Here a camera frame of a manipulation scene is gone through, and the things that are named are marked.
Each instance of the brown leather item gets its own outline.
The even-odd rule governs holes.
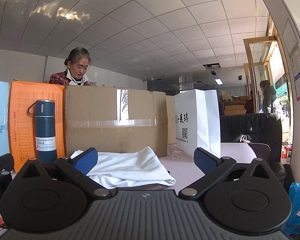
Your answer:
[[[165,189],[168,186],[166,185],[161,185],[161,184],[148,184],[148,185],[142,185],[142,186],[137,186],[137,187],[116,187],[110,189],[112,194],[116,194],[119,189],[125,189],[125,190],[161,190]]]

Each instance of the navy blue thermos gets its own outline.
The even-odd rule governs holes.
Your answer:
[[[35,147],[41,163],[54,163],[57,159],[55,102],[53,100],[37,100],[28,108],[35,105]]]

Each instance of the white shopping bag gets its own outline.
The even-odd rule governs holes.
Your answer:
[[[201,147],[220,158],[220,117],[216,90],[193,89],[174,96],[177,147],[190,155]]]

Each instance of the gray ribbed panel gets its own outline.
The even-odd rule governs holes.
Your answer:
[[[11,229],[0,238],[0,240],[34,239],[287,240],[289,238],[282,232],[267,236],[241,236],[228,232],[211,222],[197,202],[181,200],[172,190],[119,190],[110,200],[95,201],[85,216],[68,228],[43,235],[26,234]]]

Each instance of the poster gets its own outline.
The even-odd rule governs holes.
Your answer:
[[[294,84],[296,87],[297,101],[299,101],[300,100],[300,50],[299,50],[299,46],[296,46],[292,50],[292,52],[290,54],[290,61],[291,61],[291,65],[292,65]]]
[[[289,21],[289,19],[287,20],[286,26],[283,30],[283,40],[284,43],[286,44],[287,50],[288,50],[288,54],[290,55],[292,52],[292,49],[296,46],[296,44],[298,43],[297,37],[293,31],[292,25]]]

